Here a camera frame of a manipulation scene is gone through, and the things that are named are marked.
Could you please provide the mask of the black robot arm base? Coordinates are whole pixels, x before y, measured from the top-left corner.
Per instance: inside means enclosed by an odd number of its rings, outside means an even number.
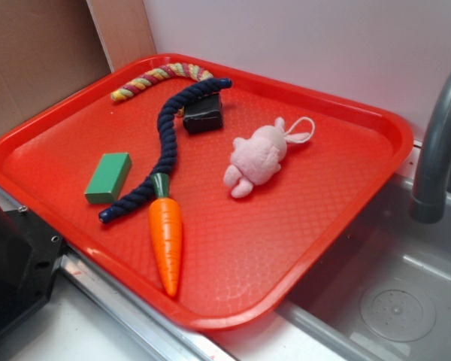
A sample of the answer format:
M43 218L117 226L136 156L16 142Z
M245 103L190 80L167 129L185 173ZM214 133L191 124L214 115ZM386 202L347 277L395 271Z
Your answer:
M0 338L48 303L64 246L35 212L0 207Z

